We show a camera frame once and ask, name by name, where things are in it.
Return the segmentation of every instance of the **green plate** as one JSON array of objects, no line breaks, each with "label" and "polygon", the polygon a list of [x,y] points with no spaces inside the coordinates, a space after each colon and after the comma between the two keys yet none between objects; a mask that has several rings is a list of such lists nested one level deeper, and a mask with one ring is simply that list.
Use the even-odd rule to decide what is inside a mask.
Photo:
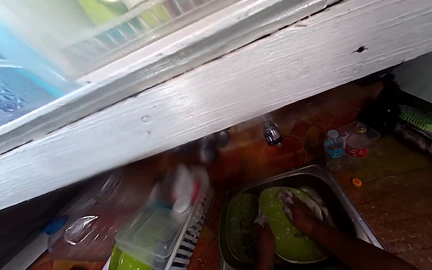
[{"label": "green plate", "polygon": [[[274,234],[276,253],[286,261],[293,263],[312,263],[322,261],[328,254],[315,242],[305,236],[291,224],[283,211],[283,204],[278,198],[282,187],[271,187],[259,195],[259,208],[266,215]],[[301,201],[314,201],[303,191],[289,188]]]},{"label": "green plate", "polygon": [[227,206],[227,243],[233,256],[245,263],[255,262],[253,226],[258,215],[258,196],[237,194]]}]

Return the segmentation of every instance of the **faucet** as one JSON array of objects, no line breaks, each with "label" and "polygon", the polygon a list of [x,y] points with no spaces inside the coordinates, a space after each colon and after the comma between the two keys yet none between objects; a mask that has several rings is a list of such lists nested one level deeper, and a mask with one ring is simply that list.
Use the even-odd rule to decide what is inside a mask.
[{"label": "faucet", "polygon": [[264,118],[264,137],[269,146],[281,146],[283,137],[271,119]]}]

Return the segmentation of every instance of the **stainless steel sink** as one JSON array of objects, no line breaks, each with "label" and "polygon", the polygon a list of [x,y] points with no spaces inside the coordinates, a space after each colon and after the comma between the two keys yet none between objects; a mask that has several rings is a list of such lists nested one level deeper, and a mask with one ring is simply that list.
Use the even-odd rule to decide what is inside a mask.
[{"label": "stainless steel sink", "polygon": [[[219,249],[221,251],[221,267],[224,269],[252,269],[253,265],[244,263],[235,258],[230,251],[228,238],[226,235],[226,215],[228,212],[229,200],[240,193],[259,195],[268,187],[292,187],[302,189],[311,194],[319,202],[326,205],[329,215],[334,221],[338,230],[356,236],[379,248],[383,248],[375,237],[375,234],[368,226],[366,221],[356,210],[351,200],[346,196],[338,182],[333,178],[329,170],[318,162],[306,165],[300,169],[295,169],[260,182],[255,182],[250,186],[230,190],[226,194],[225,204],[221,211],[219,222]],[[348,269],[338,258],[329,258],[311,264],[290,264],[283,260],[278,260],[275,269],[321,269],[338,270]]]}]

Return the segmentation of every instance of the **bottle cap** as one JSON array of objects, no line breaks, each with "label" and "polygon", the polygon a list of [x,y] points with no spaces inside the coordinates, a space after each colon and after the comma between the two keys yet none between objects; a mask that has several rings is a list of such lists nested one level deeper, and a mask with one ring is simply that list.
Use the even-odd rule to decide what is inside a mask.
[{"label": "bottle cap", "polygon": [[332,129],[332,130],[328,131],[328,138],[334,140],[338,137],[339,137],[339,133],[336,130]]},{"label": "bottle cap", "polygon": [[178,213],[184,213],[191,205],[191,196],[183,195],[174,202],[173,210]]},{"label": "bottle cap", "polygon": [[366,125],[363,123],[357,123],[356,126],[354,126],[354,131],[357,133],[365,133]]}]

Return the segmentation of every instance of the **wooden countertop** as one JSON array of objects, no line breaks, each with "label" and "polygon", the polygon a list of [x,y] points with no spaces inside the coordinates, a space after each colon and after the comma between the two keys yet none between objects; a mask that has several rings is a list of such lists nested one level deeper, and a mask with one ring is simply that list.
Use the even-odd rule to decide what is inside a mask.
[{"label": "wooden countertop", "polygon": [[[432,270],[432,160],[385,137],[375,142],[361,170],[333,176],[386,250]],[[354,187],[353,178],[363,185]]]}]

